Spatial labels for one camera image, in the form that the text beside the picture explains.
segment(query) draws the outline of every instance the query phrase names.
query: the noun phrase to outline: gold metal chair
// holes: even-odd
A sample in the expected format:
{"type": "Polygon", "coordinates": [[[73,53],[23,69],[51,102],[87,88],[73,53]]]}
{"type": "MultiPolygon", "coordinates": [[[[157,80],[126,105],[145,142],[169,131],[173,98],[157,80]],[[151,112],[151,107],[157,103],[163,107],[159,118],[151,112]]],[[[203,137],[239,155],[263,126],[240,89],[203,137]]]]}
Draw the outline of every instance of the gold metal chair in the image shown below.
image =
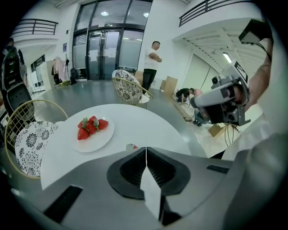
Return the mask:
{"type": "Polygon", "coordinates": [[[20,131],[29,125],[31,122],[35,121],[49,121],[49,122],[58,122],[65,121],[68,119],[65,111],[55,104],[47,100],[32,100],[26,103],[23,103],[19,106],[14,113],[10,116],[4,136],[5,150],[8,156],[9,162],[16,169],[17,172],[22,174],[25,177],[31,179],[40,179],[40,177],[32,177],[25,174],[20,167],[17,167],[11,159],[11,151],[15,152],[15,142],[16,137],[20,131]]]}
{"type": "Polygon", "coordinates": [[[118,77],[113,77],[112,83],[120,99],[127,102],[128,104],[134,106],[141,104],[143,91],[145,91],[150,96],[150,100],[154,99],[154,96],[149,91],[137,83],[118,77]]]}

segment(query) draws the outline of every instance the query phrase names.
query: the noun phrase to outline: ceiling light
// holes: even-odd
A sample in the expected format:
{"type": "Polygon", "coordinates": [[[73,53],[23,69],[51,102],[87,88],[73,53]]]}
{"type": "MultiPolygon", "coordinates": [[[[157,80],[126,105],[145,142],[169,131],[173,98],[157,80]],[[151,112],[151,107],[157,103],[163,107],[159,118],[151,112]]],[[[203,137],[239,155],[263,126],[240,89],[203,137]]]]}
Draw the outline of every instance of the ceiling light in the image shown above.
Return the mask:
{"type": "Polygon", "coordinates": [[[108,16],[109,14],[108,14],[106,11],[103,11],[103,12],[101,13],[101,15],[102,15],[102,16],[108,16]]]}
{"type": "Polygon", "coordinates": [[[229,63],[231,63],[231,58],[229,57],[228,53],[223,53],[224,57],[227,59],[229,63]]]}

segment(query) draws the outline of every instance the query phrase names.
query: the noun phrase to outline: hanging clothes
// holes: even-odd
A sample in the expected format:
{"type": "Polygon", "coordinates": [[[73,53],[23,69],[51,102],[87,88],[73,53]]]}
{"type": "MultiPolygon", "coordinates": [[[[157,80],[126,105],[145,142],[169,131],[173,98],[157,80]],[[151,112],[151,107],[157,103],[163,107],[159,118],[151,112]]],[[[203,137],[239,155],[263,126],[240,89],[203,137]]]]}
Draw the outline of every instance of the hanging clothes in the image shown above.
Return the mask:
{"type": "Polygon", "coordinates": [[[65,66],[61,58],[56,57],[53,60],[53,72],[54,74],[58,74],[59,79],[62,81],[67,81],[65,76],[65,66]]]}

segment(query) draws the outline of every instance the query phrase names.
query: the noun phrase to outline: gray floor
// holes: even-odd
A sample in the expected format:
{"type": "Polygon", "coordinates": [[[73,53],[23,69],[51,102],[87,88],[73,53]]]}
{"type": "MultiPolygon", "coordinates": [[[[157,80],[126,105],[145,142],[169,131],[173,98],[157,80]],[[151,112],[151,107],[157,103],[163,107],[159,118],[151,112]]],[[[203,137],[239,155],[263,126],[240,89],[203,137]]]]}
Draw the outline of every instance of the gray floor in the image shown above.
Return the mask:
{"type": "MultiPolygon", "coordinates": [[[[191,155],[206,157],[206,154],[202,146],[198,143],[195,135],[191,132],[184,119],[164,94],[160,90],[155,89],[151,89],[150,92],[154,95],[154,99],[140,107],[159,115],[169,122],[184,138],[191,155]]],[[[45,99],[57,103],[65,110],[69,117],[93,106],[124,103],[116,94],[112,82],[105,80],[82,81],[73,86],[54,88],[40,96],[38,99],[45,99]]],[[[2,149],[0,160],[4,166],[9,165],[6,157],[4,149],[2,149]]],[[[11,185],[14,188],[22,191],[28,191],[32,187],[36,190],[39,189],[40,180],[31,180],[19,176],[19,174],[17,175],[17,172],[11,168],[8,168],[7,172],[13,178],[11,185]]]]}

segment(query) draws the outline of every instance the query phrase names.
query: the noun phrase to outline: black metal railing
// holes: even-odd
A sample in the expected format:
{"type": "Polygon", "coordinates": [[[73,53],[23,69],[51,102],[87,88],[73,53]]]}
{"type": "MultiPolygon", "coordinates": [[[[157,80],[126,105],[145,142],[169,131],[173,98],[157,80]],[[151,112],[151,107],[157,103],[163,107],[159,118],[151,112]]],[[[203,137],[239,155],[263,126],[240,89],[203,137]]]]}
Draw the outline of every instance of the black metal railing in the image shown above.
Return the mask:
{"type": "Polygon", "coordinates": [[[11,37],[18,37],[23,35],[55,35],[55,29],[58,22],[26,18],[22,19],[19,24],[14,28],[11,37]]]}
{"type": "Polygon", "coordinates": [[[241,3],[241,2],[251,2],[250,0],[205,0],[186,13],[184,13],[179,19],[179,27],[184,25],[185,23],[189,22],[193,18],[196,18],[206,12],[209,12],[211,10],[217,9],[222,6],[231,5],[235,3],[241,3]]]}

